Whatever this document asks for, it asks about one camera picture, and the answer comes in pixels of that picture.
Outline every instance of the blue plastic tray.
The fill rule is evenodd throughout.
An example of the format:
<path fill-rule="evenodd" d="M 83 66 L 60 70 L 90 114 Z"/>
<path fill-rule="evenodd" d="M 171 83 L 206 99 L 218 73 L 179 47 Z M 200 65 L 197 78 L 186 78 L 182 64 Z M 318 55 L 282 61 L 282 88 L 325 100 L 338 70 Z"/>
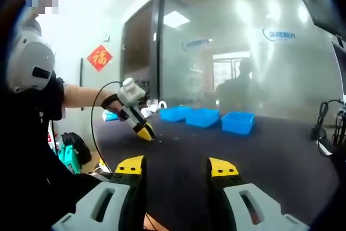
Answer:
<path fill-rule="evenodd" d="M 231 112 L 222 119 L 222 130 L 241 135 L 248 135 L 255 123 L 255 114 Z"/>
<path fill-rule="evenodd" d="M 180 120 L 184 120 L 188 113 L 192 111 L 190 107 L 171 107 L 160 109 L 160 117 L 163 120 L 177 122 Z"/>
<path fill-rule="evenodd" d="M 214 124 L 219 118 L 219 110 L 201 108 L 191 111 L 186 117 L 186 124 L 207 128 Z"/>

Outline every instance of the black sleeve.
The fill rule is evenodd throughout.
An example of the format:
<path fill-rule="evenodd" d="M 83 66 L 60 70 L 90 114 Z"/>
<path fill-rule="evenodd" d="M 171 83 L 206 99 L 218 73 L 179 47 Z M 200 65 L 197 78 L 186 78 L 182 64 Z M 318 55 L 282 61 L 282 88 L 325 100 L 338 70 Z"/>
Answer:
<path fill-rule="evenodd" d="M 53 72 L 47 86 L 42 90 L 42 95 L 47 118 L 55 121 L 60 120 L 63 116 L 64 81 L 57 78 L 55 72 Z"/>

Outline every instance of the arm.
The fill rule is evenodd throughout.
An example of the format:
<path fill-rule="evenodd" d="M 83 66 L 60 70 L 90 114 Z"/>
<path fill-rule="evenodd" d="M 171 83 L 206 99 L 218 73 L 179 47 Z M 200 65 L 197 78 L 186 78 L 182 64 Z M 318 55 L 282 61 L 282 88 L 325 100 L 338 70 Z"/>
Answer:
<path fill-rule="evenodd" d="M 92 107 L 98 92 L 99 89 L 64 84 L 63 106 L 66 108 Z M 102 90 L 96 100 L 95 106 L 100 107 L 102 102 L 113 94 L 110 91 Z"/>

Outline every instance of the glass partition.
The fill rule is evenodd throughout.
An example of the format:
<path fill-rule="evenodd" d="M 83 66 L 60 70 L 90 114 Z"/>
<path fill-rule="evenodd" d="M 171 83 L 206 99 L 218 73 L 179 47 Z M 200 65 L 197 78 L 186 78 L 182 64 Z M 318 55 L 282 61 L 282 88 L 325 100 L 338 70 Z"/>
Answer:
<path fill-rule="evenodd" d="M 302 0 L 164 0 L 161 99 L 316 122 L 342 98 L 331 40 Z M 330 107 L 329 118 L 338 106 Z"/>

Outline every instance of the dark tabletop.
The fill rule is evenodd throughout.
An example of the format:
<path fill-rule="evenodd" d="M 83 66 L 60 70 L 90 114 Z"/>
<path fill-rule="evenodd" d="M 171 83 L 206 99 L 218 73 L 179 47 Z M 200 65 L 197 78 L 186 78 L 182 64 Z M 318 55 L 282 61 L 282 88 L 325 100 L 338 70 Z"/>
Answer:
<path fill-rule="evenodd" d="M 214 157 L 233 163 L 291 214 L 310 224 L 335 191 L 338 179 L 330 160 L 309 140 L 312 125 L 257 117 L 249 136 L 184 122 L 149 122 L 156 141 L 141 140 L 125 123 L 95 120 L 98 146 L 112 169 L 144 155 L 148 169 L 148 213 L 169 230 L 209 230 L 206 162 Z"/>

